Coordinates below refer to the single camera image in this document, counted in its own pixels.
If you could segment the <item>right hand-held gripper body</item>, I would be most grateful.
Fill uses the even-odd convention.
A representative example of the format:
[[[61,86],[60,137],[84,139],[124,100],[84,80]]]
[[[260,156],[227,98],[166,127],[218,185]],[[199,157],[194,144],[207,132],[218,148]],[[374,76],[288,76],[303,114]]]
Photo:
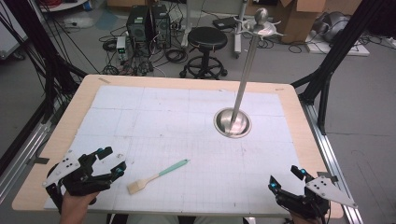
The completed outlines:
[[[358,205],[343,191],[337,188],[329,178],[319,176],[305,183],[304,195],[296,195],[282,189],[275,195],[276,203],[284,209],[304,218],[319,218],[325,221],[324,216],[330,210],[330,202],[340,203],[352,208]]]

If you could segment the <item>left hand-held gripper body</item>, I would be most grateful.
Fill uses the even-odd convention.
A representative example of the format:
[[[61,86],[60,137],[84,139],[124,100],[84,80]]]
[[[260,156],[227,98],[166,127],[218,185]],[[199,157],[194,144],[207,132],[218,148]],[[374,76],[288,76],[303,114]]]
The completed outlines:
[[[55,164],[47,175],[42,186],[62,213],[64,195],[62,187],[72,196],[86,196],[110,188],[111,174],[93,176],[93,164],[99,159],[99,152],[83,154],[77,158],[71,151]]]

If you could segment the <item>green handled pastry brush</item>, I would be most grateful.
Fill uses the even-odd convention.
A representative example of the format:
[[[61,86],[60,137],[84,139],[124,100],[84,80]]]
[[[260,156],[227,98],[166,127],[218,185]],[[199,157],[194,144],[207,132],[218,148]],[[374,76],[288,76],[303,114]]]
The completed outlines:
[[[174,170],[186,165],[188,162],[189,162],[188,159],[179,161],[179,162],[167,167],[166,169],[160,171],[158,174],[155,174],[155,175],[153,175],[151,177],[148,177],[148,178],[138,179],[135,182],[133,182],[133,183],[131,183],[131,184],[129,184],[127,186],[128,192],[130,194],[135,194],[138,191],[144,189],[146,187],[147,183],[149,183],[150,181],[152,181],[152,180],[154,180],[154,179],[156,179],[156,178],[158,178],[158,177],[160,177],[162,175],[166,175],[166,174],[168,174],[170,172],[173,172]]]

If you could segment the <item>metal utensil stand with hooks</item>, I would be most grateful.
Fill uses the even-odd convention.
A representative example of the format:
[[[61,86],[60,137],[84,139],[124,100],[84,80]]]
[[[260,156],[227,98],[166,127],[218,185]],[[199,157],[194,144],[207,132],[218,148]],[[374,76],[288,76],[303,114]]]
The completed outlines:
[[[252,19],[237,21],[241,25],[240,34],[250,34],[251,40],[234,106],[221,109],[214,117],[214,126],[216,130],[225,137],[241,138],[246,136],[252,128],[250,117],[246,112],[240,109],[240,106],[248,84],[248,77],[259,41],[268,36],[280,35],[276,29],[277,23],[269,22],[268,18],[268,10],[261,7],[256,10]]]

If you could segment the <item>person's right hand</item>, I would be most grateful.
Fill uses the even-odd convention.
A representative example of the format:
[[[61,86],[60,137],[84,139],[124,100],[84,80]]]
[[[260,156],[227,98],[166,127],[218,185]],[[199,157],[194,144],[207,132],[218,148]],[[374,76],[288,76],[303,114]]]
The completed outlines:
[[[322,224],[318,219],[304,218],[297,215],[291,215],[294,224]]]

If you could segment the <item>white grid mat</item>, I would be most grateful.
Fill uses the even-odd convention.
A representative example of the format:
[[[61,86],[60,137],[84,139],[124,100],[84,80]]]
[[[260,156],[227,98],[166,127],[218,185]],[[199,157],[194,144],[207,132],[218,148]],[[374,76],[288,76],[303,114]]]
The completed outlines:
[[[283,209],[268,189],[272,175],[294,194],[304,184],[290,171],[299,162],[286,112],[274,93],[245,94],[241,109],[252,121],[241,138],[220,134],[218,111],[232,105],[233,91],[103,86],[71,144],[76,156],[100,147],[113,153],[96,161],[95,175],[124,161],[124,175],[99,194],[93,209],[132,213],[276,216]],[[127,186],[167,167],[135,194]]]

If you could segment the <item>white power supply unit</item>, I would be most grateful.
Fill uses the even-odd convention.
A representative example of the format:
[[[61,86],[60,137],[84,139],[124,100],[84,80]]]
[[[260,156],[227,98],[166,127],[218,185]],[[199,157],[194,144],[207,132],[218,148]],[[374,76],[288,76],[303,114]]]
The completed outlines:
[[[116,50],[118,53],[119,60],[121,62],[125,62],[128,59],[127,48],[126,48],[126,37],[118,36],[117,37],[117,46]]]

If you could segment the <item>black computer tower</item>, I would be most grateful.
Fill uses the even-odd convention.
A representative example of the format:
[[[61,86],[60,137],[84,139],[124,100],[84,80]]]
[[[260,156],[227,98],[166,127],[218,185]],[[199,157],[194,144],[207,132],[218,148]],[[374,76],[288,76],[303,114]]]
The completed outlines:
[[[135,44],[148,47],[153,37],[152,20],[149,6],[132,6],[126,28]]]
[[[170,17],[166,5],[158,4],[151,7],[155,40],[158,48],[171,47]]]

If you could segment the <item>white metal desk leg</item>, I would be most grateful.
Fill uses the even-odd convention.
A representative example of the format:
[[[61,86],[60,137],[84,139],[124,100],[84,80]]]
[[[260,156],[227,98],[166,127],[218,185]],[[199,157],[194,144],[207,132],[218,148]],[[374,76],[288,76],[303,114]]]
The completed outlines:
[[[192,0],[186,0],[187,8],[186,8],[186,25],[184,29],[184,33],[182,36],[182,41],[180,46],[185,49],[188,45],[188,34],[191,31],[191,7],[192,7]]]
[[[236,19],[236,29],[234,33],[233,51],[236,59],[239,58],[241,54],[242,42],[241,42],[241,30],[242,30],[242,20],[245,16],[245,11],[248,5],[248,0],[242,0],[242,5],[238,18]]]

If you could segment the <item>grey bag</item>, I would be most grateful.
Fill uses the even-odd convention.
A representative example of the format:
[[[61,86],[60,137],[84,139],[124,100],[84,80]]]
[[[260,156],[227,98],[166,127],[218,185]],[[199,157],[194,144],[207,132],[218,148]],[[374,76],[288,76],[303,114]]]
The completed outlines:
[[[314,21],[312,30],[321,36],[326,42],[332,43],[340,32],[342,32],[350,17],[339,11],[331,13],[324,12]]]

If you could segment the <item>open cardboard box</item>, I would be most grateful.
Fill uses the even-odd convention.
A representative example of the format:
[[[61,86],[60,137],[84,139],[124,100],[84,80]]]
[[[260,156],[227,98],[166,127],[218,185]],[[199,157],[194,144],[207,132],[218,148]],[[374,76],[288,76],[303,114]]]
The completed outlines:
[[[277,30],[283,34],[283,43],[305,42],[318,14],[323,12],[326,0],[278,0],[275,21],[281,21]]]

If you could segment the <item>black round stool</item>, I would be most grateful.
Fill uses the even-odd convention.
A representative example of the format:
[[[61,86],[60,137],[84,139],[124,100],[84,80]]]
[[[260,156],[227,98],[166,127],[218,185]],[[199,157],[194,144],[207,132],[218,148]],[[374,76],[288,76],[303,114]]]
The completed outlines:
[[[211,57],[210,53],[223,49],[228,38],[221,30],[214,27],[198,27],[192,29],[188,34],[188,43],[193,49],[198,49],[202,56],[196,56],[188,60],[183,70],[179,73],[184,78],[187,73],[194,78],[212,78],[219,80],[219,76],[227,76],[228,71],[224,68],[222,62],[216,57]]]

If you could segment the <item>black flat device box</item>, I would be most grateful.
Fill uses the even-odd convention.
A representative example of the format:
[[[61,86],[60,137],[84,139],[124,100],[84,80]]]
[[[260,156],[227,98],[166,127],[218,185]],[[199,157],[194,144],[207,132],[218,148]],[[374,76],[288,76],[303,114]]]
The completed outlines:
[[[213,20],[212,24],[220,30],[233,29],[236,26],[237,20],[238,17],[228,17],[228,18]]]

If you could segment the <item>aluminium rail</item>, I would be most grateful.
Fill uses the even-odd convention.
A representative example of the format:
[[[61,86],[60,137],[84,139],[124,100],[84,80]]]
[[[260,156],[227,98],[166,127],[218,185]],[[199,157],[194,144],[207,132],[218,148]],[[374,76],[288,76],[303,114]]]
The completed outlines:
[[[46,144],[50,131],[50,122],[39,122],[32,131],[27,133],[27,137],[21,141],[15,156],[0,175],[0,204],[5,201],[8,194],[12,191],[28,164],[35,160],[37,151]]]
[[[302,109],[315,137],[319,152],[327,168],[327,171],[331,175],[338,177],[338,181],[335,183],[335,186],[343,191],[350,199],[352,199],[352,193],[349,190],[342,169],[333,152],[330,140],[326,134],[321,133],[320,128],[317,125],[318,112],[313,105],[305,105],[304,103],[302,103]],[[358,208],[352,208],[346,205],[343,205],[342,208],[344,211],[344,216],[346,217],[349,224],[363,224],[361,213]]]

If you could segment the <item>black metal frame post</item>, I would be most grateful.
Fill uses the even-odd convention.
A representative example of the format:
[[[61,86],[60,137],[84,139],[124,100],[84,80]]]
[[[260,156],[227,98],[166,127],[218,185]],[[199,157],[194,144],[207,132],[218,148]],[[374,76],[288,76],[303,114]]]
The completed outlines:
[[[78,84],[72,74],[85,77],[87,73],[69,63],[59,54],[28,0],[3,0],[3,2],[40,56],[40,60],[38,60],[35,55],[30,54],[29,46],[0,13],[0,22],[5,25],[28,54],[36,72],[45,79],[43,112],[44,121],[47,121],[53,114],[55,98],[62,94],[73,95],[78,89]]]
[[[291,83],[295,89],[306,84],[299,94],[305,105],[313,105],[320,95],[317,125],[322,134],[326,134],[325,119],[332,75],[385,3],[386,0],[362,0],[321,65],[310,75]]]

